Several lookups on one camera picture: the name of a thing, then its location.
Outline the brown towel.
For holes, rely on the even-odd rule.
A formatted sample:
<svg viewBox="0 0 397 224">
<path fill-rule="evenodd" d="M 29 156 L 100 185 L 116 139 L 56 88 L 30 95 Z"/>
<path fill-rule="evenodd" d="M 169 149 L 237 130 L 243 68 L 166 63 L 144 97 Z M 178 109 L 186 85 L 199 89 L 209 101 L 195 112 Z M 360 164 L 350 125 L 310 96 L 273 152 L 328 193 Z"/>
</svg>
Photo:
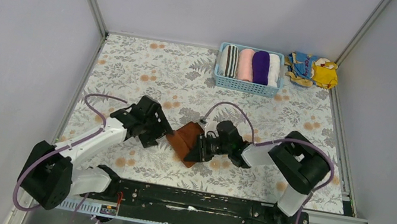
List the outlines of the brown towel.
<svg viewBox="0 0 397 224">
<path fill-rule="evenodd" d="M 177 159 L 187 168 L 191 168 L 194 162 L 186 162 L 184 159 L 196 145 L 197 137 L 203 132 L 202 127 L 198 123 L 189 122 L 173 131 L 172 134 L 166 135 L 166 139 L 174 150 Z"/>
</svg>

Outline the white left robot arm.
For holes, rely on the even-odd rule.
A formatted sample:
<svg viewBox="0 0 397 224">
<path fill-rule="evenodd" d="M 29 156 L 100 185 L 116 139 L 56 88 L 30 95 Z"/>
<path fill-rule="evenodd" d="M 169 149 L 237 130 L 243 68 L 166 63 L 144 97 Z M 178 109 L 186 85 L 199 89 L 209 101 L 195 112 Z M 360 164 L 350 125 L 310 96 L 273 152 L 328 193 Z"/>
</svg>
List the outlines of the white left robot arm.
<svg viewBox="0 0 397 224">
<path fill-rule="evenodd" d="M 43 140 L 32 148 L 22 168 L 12 194 L 14 206 L 24 212 L 18 200 L 22 189 L 36 202 L 37 207 L 51 210 L 60 205 L 69 195 L 102 193 L 111 184 L 111 175 L 104 169 L 81 169 L 84 161 L 105 147 L 116 146 L 130 138 L 137 138 L 144 148 L 157 145 L 158 139 L 173 134 L 161 105 L 142 96 L 135 104 L 118 109 L 109 116 L 94 108 L 87 94 L 84 102 L 95 112 L 101 123 L 83 134 L 67 141 L 51 144 Z"/>
</svg>

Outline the purple towel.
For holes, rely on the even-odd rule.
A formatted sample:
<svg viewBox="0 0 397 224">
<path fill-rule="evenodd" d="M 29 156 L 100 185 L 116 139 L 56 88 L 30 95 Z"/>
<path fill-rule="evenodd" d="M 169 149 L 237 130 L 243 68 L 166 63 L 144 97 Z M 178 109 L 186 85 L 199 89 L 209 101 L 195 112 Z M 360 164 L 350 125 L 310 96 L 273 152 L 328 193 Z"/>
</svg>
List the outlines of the purple towel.
<svg viewBox="0 0 397 224">
<path fill-rule="evenodd" d="M 252 57 L 252 82 L 268 85 L 268 74 L 270 70 L 270 54 L 265 51 L 257 51 Z"/>
</svg>

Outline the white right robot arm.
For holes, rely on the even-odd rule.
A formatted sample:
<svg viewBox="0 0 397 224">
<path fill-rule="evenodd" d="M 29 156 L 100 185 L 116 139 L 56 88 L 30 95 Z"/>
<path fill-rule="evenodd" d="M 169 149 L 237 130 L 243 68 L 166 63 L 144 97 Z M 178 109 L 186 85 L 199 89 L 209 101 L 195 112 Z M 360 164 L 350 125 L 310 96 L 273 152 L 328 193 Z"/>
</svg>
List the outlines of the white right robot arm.
<svg viewBox="0 0 397 224">
<path fill-rule="evenodd" d="M 297 214 L 322 180 L 331 180 L 334 174 L 328 156 L 298 131 L 283 139 L 257 144 L 245 141 L 231 121 L 222 121 L 215 131 L 197 135 L 182 159 L 187 163 L 203 163 L 216 155 L 225 155 L 233 165 L 244 169 L 277 167 L 288 187 L 276 208 L 286 217 Z"/>
</svg>

